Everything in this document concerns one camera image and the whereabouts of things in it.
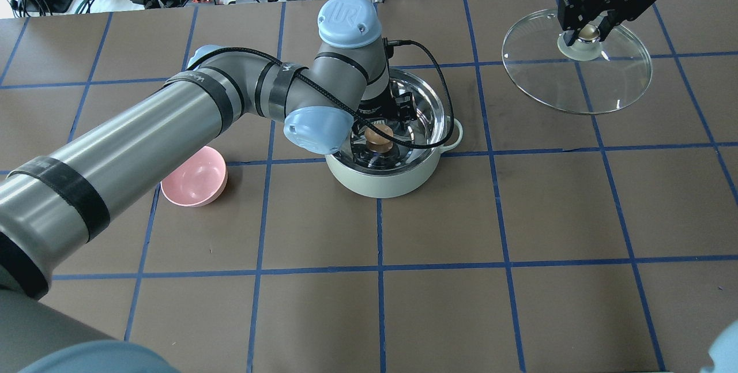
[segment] stainless steel pot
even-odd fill
[[[413,92],[417,120],[401,123],[397,120],[375,120],[389,126],[398,139],[414,144],[440,141],[450,126],[450,118],[438,95],[421,78],[400,69],[390,68],[390,81],[400,92]],[[362,196],[386,199],[407,194],[430,178],[440,155],[454,149],[464,136],[464,128],[454,120],[458,138],[451,145],[435,149],[408,149],[394,144],[389,152],[379,154],[367,147],[364,127],[354,129],[341,149],[325,156],[330,172],[343,186]]]

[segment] wooden knob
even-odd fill
[[[395,134],[392,132],[392,129],[383,123],[376,124],[376,127],[390,137],[395,136]],[[382,135],[377,134],[376,131],[370,128],[367,128],[367,130],[364,131],[364,137],[367,139],[367,148],[369,148],[369,150],[372,150],[373,152],[385,153],[388,152],[388,150],[391,150],[394,145],[392,141],[388,140]]]

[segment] blue tape grid line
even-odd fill
[[[284,16],[287,6],[282,3],[282,11],[280,14],[279,36],[277,37],[277,59],[282,57],[282,41],[284,38]],[[266,158],[266,175],[264,176],[264,194],[261,202],[261,227],[259,229],[259,248],[256,257],[256,271],[254,278],[254,297],[251,302],[251,323],[248,329],[248,350],[247,350],[247,373],[254,371],[254,349],[256,344],[256,322],[259,312],[259,292],[261,291],[261,275],[263,273],[264,260],[264,242],[266,238],[266,218],[269,208],[269,186],[272,182],[272,157],[274,155],[274,130],[276,123],[272,121],[269,128],[269,151]]]
[[[130,341],[131,332],[134,327],[134,317],[136,316],[136,307],[138,304],[138,297],[141,291],[141,281],[144,278],[143,270],[146,265],[146,255],[148,255],[148,245],[151,242],[151,231],[153,229],[153,218],[156,215],[156,206],[159,204],[159,193],[161,192],[161,186],[156,186],[155,192],[153,192],[153,198],[151,199],[151,210],[148,213],[148,224],[146,224],[146,234],[144,236],[143,247],[141,248],[141,258],[139,260],[138,272],[134,275],[136,279],[136,286],[134,287],[134,296],[131,298],[131,310],[129,311],[129,320],[126,323],[126,334],[124,334],[124,341]]]
[[[187,45],[184,47],[184,58],[182,59],[182,70],[187,69],[187,61],[190,60],[190,50],[192,50],[192,37],[195,36],[195,26],[197,24],[197,13],[200,7],[195,6],[192,13],[192,24],[190,24],[190,36],[187,37]]]
[[[87,100],[87,94],[90,90],[90,83],[92,77],[95,76],[95,70],[97,69],[97,63],[100,60],[100,54],[103,53],[103,47],[105,47],[105,40],[108,38],[108,31],[110,31],[110,23],[113,21],[113,13],[108,13],[108,21],[105,23],[105,29],[103,31],[103,37],[100,39],[100,45],[97,47],[97,53],[95,53],[95,60],[92,62],[92,68],[90,74],[87,76],[87,82],[85,82],[85,90],[82,92],[82,98],[80,98],[80,105],[77,107],[77,113],[74,115],[74,121],[71,123],[71,129],[69,129],[69,136],[66,142],[71,142],[74,139],[74,132],[77,131],[77,124],[79,124],[80,116],[82,115],[82,109],[84,108],[85,101]]]
[[[379,371],[387,373],[387,346],[385,340],[385,245],[382,240],[382,199],[376,200],[376,277],[379,297]]]
[[[198,13],[197,10],[198,8],[195,7],[195,10],[192,13],[192,22],[190,24],[190,34],[187,37],[187,45],[184,48],[184,58],[182,61],[182,65],[184,66],[184,68],[187,67],[186,66],[187,56],[190,54],[190,46],[192,45],[192,37],[195,34],[195,24],[197,22],[197,13]],[[141,249],[141,258],[139,260],[138,273],[136,274],[136,286],[134,287],[134,295],[131,299],[131,310],[129,312],[129,320],[127,320],[127,324],[126,324],[126,334],[123,336],[123,339],[125,341],[129,341],[129,339],[131,339],[131,332],[133,330],[134,318],[136,316],[136,308],[138,305],[138,297],[141,291],[141,281],[144,278],[143,271],[146,265],[146,257],[148,255],[148,245],[150,244],[150,241],[151,241],[151,231],[153,231],[153,221],[155,220],[156,206],[159,204],[159,194],[160,193],[161,193],[161,184],[158,184],[158,186],[156,186],[155,192],[153,193],[153,200],[151,201],[151,211],[148,216],[148,224],[146,226],[146,235],[145,235],[143,247]]]
[[[718,142],[719,147],[738,147],[738,142]],[[606,152],[618,152],[619,150],[670,150],[670,149],[704,149],[712,148],[709,142],[697,142],[696,144],[661,144],[661,145],[615,145],[606,146]],[[580,149],[520,149],[520,150],[496,150],[495,157],[501,155],[541,155],[541,154],[566,154],[577,152],[599,152],[599,147],[582,147]],[[484,152],[446,152],[441,157],[483,157],[490,155]],[[319,158],[293,158],[288,160],[272,160],[274,164],[309,164],[309,163],[325,163],[324,157]],[[248,165],[266,165],[266,160],[255,161],[229,161],[226,163],[229,167],[244,167]],[[9,174],[10,170],[0,170],[0,175]]]
[[[587,108],[588,110],[592,111],[592,103],[590,100],[590,95],[587,90],[587,84],[585,83],[585,78],[582,74],[582,66],[579,65],[579,62],[574,62],[574,66],[577,69],[577,76],[579,77],[579,83],[582,86],[582,94],[585,97],[585,100],[587,101]],[[656,328],[653,325],[653,319],[651,318],[651,310],[648,306],[648,300],[646,299],[646,291],[643,288],[643,281],[641,280],[641,273],[638,270],[638,263],[635,260],[635,252],[633,252],[633,246],[630,242],[630,234],[628,233],[627,224],[625,222],[625,215],[623,213],[622,205],[620,204],[620,197],[619,194],[617,194],[617,187],[615,184],[615,178],[612,176],[612,169],[611,166],[609,166],[609,160],[607,160],[607,150],[604,149],[604,144],[602,142],[602,136],[599,131],[599,126],[597,124],[597,118],[595,116],[591,116],[592,119],[592,126],[595,130],[595,135],[597,137],[597,143],[600,147],[600,154],[602,157],[602,163],[604,164],[605,173],[607,174],[607,181],[609,182],[609,188],[612,191],[612,199],[615,202],[615,208],[617,211],[617,218],[620,221],[620,229],[622,229],[623,232],[623,239],[625,241],[625,247],[628,251],[628,257],[630,261],[631,268],[633,270],[633,276],[635,278],[635,286],[638,288],[638,296],[641,299],[641,307],[643,307],[643,315],[646,319],[646,325],[648,327],[649,335],[651,336],[651,344],[653,345],[654,354],[656,354],[656,362],[658,363],[658,367],[660,371],[665,371],[666,367],[664,366],[664,357],[661,354],[661,346],[658,343],[658,336],[656,335]]]
[[[5,68],[2,69],[2,74],[0,74],[0,85],[2,85],[3,81],[5,80],[5,76],[7,76],[7,71],[10,70],[10,64],[13,63],[13,58],[16,57],[16,52],[18,52],[18,48],[21,45],[21,40],[23,40],[23,35],[26,34],[26,27],[28,27],[28,21],[31,18],[26,18],[26,21],[23,23],[23,27],[21,27],[21,32],[18,34],[18,39],[16,39],[16,44],[13,46],[13,50],[10,52],[10,56],[7,59],[7,63],[5,63]]]
[[[718,145],[715,142],[715,137],[712,134],[712,131],[710,130],[710,126],[707,123],[705,114],[703,113],[702,108],[699,107],[699,102],[696,99],[696,96],[694,95],[694,90],[691,87],[690,79],[687,78],[687,74],[685,73],[684,67],[682,66],[682,62],[680,60],[681,56],[677,54],[677,50],[674,48],[672,38],[669,35],[669,31],[667,31],[667,25],[664,23],[664,19],[661,18],[661,12],[658,10],[656,3],[654,3],[653,5],[653,10],[654,10],[654,13],[656,13],[656,19],[658,20],[658,23],[661,26],[661,30],[664,32],[664,37],[667,39],[669,50],[671,50],[672,56],[674,57],[674,60],[677,63],[677,68],[679,69],[679,74],[681,74],[682,76],[682,81],[684,82],[684,86],[687,89],[687,93],[690,94],[690,99],[692,101],[692,104],[694,105],[694,109],[696,110],[696,113],[698,113],[699,115],[699,120],[702,121],[702,125],[705,128],[705,132],[707,134],[708,139],[710,140],[710,144],[715,149],[715,154],[717,155],[717,161],[718,163],[720,163],[720,168],[722,168],[722,173],[725,175],[725,180],[728,182],[728,187],[730,187],[731,193],[733,194],[733,199],[735,200],[736,205],[738,205],[738,190],[736,190],[736,185],[733,182],[733,179],[731,178],[731,174],[728,171],[728,167],[725,165],[725,160],[723,160],[722,158],[722,153],[720,152],[720,145]]]
[[[636,263],[680,263],[680,262],[730,262],[738,261],[738,255],[691,255],[690,257],[650,257],[635,258]],[[601,265],[630,265],[630,258],[611,259],[575,259],[564,261],[519,261],[510,262],[513,268],[530,267],[580,267]],[[383,272],[414,271],[414,270],[472,270],[472,269],[501,269],[505,262],[468,262],[468,263],[409,263],[408,265],[382,265]],[[304,267],[262,269],[261,275],[295,275],[304,273],[356,273],[377,272],[379,266],[356,267]],[[202,278],[213,276],[255,276],[256,270],[211,270],[189,272],[154,272],[140,274],[143,279],[150,278]],[[54,275],[54,281],[78,281],[91,279],[137,279],[139,273],[81,273]]]
[[[505,262],[505,274],[508,283],[508,294],[510,298],[510,310],[512,315],[513,330],[515,334],[515,346],[517,347],[517,360],[520,371],[525,371],[525,355],[522,348],[522,338],[520,336],[520,322],[518,320],[517,302],[515,299],[515,286],[512,278],[512,266],[510,263],[510,253],[508,251],[507,236],[505,231],[505,221],[503,218],[503,206],[500,200],[500,186],[498,184],[498,173],[495,166],[495,150],[492,147],[490,136],[490,124],[487,118],[487,105],[484,101],[484,89],[482,86],[482,73],[480,71],[479,55],[477,53],[477,40],[474,34],[474,24],[472,23],[472,14],[469,12],[469,1],[464,0],[464,12],[466,13],[466,23],[469,27],[469,37],[472,42],[472,53],[474,54],[475,73],[477,74],[477,91],[479,92],[479,105],[482,113],[482,124],[484,126],[484,136],[487,140],[487,155],[490,158],[490,170],[492,177],[492,187],[495,192],[495,207],[498,213],[498,224],[500,226],[500,241],[502,242],[503,259]]]
[[[62,84],[29,84],[0,86],[0,89],[35,89],[35,88],[61,88],[66,86],[85,85],[116,85],[116,84],[143,84],[148,82],[163,82],[169,78],[146,78],[146,79],[118,79],[116,81],[89,81],[89,82],[64,82]]]

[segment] ur robot arm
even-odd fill
[[[345,108],[387,96],[387,55],[371,3],[330,0],[317,22],[323,43],[310,69],[253,50],[214,50],[0,183],[0,372],[105,338],[33,300],[46,294],[59,263],[234,121],[251,113],[284,122],[288,139],[326,155],[351,132]]]

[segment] light blue joint cap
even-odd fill
[[[187,67],[192,66],[192,63],[196,61],[198,58],[201,58],[202,56],[205,56],[206,54],[210,52],[214,52],[222,48],[223,46],[217,46],[215,44],[206,44],[203,47],[200,47],[198,50],[195,50],[195,54],[192,55],[189,61],[187,61]]]
[[[161,356],[127,341],[90,341],[61,349],[23,368],[19,373],[179,373]]]
[[[705,367],[699,373],[735,373],[738,371],[738,321],[720,334],[710,347],[715,366]]]
[[[329,0],[318,13],[321,39],[340,49],[364,47],[382,36],[382,24],[369,0]]]
[[[339,108],[299,108],[285,118],[284,135],[309,152],[330,155],[339,150],[352,125],[353,116]]]

